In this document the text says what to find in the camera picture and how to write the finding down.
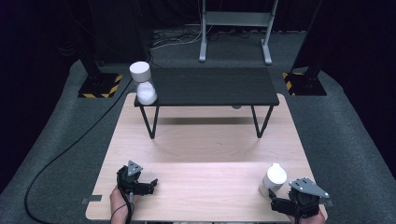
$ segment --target black and yellow hazard tape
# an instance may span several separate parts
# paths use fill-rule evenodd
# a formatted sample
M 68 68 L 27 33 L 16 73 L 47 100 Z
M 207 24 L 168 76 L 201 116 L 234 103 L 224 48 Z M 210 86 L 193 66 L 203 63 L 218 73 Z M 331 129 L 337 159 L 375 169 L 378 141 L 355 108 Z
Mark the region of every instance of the black and yellow hazard tape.
M 293 73 L 294 75 L 303 75 L 304 73 Z M 290 95 L 296 95 L 295 89 L 293 87 L 293 84 L 290 80 L 290 74 L 289 73 L 282 73 L 283 79 L 285 80 L 286 83 L 286 88 L 288 89 L 288 92 Z
M 101 88 L 81 88 L 78 97 L 82 98 L 109 98 L 113 97 L 119 88 L 122 75 L 117 75 L 114 79 L 107 81 Z

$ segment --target wooden table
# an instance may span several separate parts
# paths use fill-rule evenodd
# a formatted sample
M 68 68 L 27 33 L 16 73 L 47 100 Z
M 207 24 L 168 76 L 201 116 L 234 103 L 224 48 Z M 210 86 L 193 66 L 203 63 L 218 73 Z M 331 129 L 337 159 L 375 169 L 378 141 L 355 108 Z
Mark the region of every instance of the wooden table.
M 116 172 L 132 160 L 143 166 L 139 182 L 158 178 L 154 194 L 135 205 L 133 220 L 145 221 L 287 221 L 271 210 L 259 184 L 273 162 L 280 163 L 288 182 L 304 176 L 315 180 L 295 129 L 285 98 L 278 95 L 262 138 L 252 128 L 249 106 L 164 107 L 157 137 L 150 139 L 135 94 L 129 94 L 110 142 L 90 202 L 88 219 L 109 220 L 108 195 L 116 186 Z M 268 106 L 258 106 L 263 120 Z M 154 116 L 155 107 L 147 107 Z M 277 193 L 288 198 L 285 184 Z M 321 211 L 327 213 L 323 206 Z

